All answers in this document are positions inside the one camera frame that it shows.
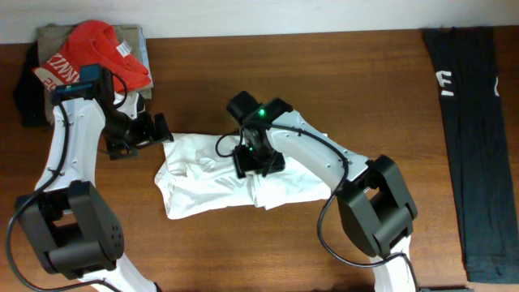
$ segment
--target white cloth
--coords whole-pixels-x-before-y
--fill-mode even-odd
[[[296,160],[285,156],[285,170],[238,179],[232,157],[219,157],[220,136],[174,134],[164,143],[165,163],[155,176],[169,219],[180,219],[229,206],[255,205],[269,210],[286,203],[327,199],[330,188]],[[220,153],[231,153],[237,136],[224,138]]]

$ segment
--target white lettering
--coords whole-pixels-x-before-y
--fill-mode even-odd
[[[438,79],[438,83],[440,84],[440,86],[442,88],[445,87],[445,84],[451,84],[451,80],[449,79],[445,79],[444,77],[450,77],[453,73],[449,72],[449,71],[438,71],[436,72],[436,78]],[[441,95],[443,96],[447,96],[447,97],[453,97],[454,96],[454,92],[450,92],[448,90],[442,90],[441,91]]]
[[[58,60],[51,62],[53,58],[58,58]],[[47,61],[47,63],[52,67],[60,62],[66,62],[66,59],[60,53],[55,54],[49,61]]]
[[[495,78],[495,86],[494,86],[494,93],[495,95],[498,97],[499,96],[499,93],[497,92],[497,84],[499,83],[499,80],[498,78],[496,77]]]
[[[65,63],[62,64],[62,65],[56,66],[54,69],[55,69],[56,71],[58,71],[58,69],[59,69],[59,71],[58,71],[59,74],[67,73],[67,72],[70,71],[71,69],[74,70],[74,69],[72,68],[72,66],[69,67],[68,62],[65,62]]]
[[[74,70],[74,67],[71,66],[71,69],[66,73],[66,75],[63,75],[63,79],[66,79],[67,82],[71,82],[72,78],[74,78],[78,72]]]

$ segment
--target black pants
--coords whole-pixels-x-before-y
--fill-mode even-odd
[[[519,283],[519,235],[491,28],[427,29],[469,281]]]

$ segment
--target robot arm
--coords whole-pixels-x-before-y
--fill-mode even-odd
[[[249,141],[247,146],[239,145],[234,150],[239,177],[247,171],[262,175],[282,171],[282,156],[292,157],[335,190],[333,195],[337,196],[344,231],[372,263],[397,252],[409,254],[412,221],[418,212],[391,159],[381,156],[370,161],[343,148],[279,98],[261,105],[248,93],[241,92],[227,110]],[[347,179],[343,182],[345,172]],[[371,200],[365,195],[369,188],[379,189]],[[377,292],[416,291],[410,267],[403,257],[375,268],[374,272]]]
[[[56,87],[53,103],[62,105],[67,118],[59,106],[54,107],[53,140],[36,189],[54,178],[63,153],[64,163],[44,193],[19,215],[24,233],[46,272],[61,273],[69,280],[101,280],[125,292],[160,290],[124,255],[121,224],[95,188],[101,133],[111,159],[132,157],[137,149],[173,140],[162,114],[156,115],[153,123],[139,99],[142,97],[138,94],[115,98],[111,72],[98,65],[82,67],[78,83]],[[17,206],[28,198],[30,195],[19,197]],[[75,223],[56,224],[70,213]],[[102,285],[94,287],[112,290]]]

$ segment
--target wooden table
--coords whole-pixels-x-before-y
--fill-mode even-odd
[[[497,28],[495,39],[513,180],[519,186],[517,35],[519,27]],[[25,290],[6,264],[3,235],[15,197],[32,191],[41,175],[52,135],[21,127],[11,98],[27,48],[0,46],[0,278],[5,291]],[[160,39],[148,41],[148,52],[155,84],[149,108],[164,112],[173,132],[233,130],[226,103],[247,90],[261,101],[284,98],[313,126],[355,152],[393,158],[419,210],[411,259],[421,286],[465,285],[438,85],[419,31]],[[164,291],[325,291],[373,284],[372,271],[340,264],[320,246],[315,221],[323,201],[167,219],[153,183],[164,159],[160,146],[123,161],[100,154],[96,177],[124,228],[127,255]],[[519,201],[517,187],[515,194]],[[336,206],[324,229],[344,257],[367,260],[342,231]],[[44,272],[19,227],[13,242],[15,258],[31,281],[45,287],[68,283]]]

